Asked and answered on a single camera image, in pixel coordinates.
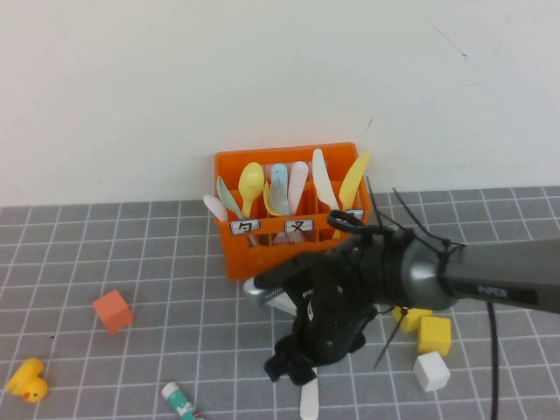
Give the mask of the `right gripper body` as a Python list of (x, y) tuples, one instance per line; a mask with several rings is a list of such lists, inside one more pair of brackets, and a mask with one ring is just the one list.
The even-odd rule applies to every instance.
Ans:
[(376, 309), (348, 251), (294, 256), (275, 267), (275, 282), (297, 307), (291, 334), (275, 344), (275, 351), (300, 351), (298, 368), (332, 364), (363, 347), (362, 331)]

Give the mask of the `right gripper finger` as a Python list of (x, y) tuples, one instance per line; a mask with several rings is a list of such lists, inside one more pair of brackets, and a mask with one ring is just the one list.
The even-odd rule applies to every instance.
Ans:
[(302, 353), (298, 350), (275, 351), (265, 361), (264, 371), (273, 382), (277, 382), (281, 376), (287, 375), (293, 383), (301, 383), (301, 374), (296, 372), (301, 356)]
[(316, 379), (315, 367), (301, 367), (290, 373), (290, 379), (296, 386), (304, 386)]

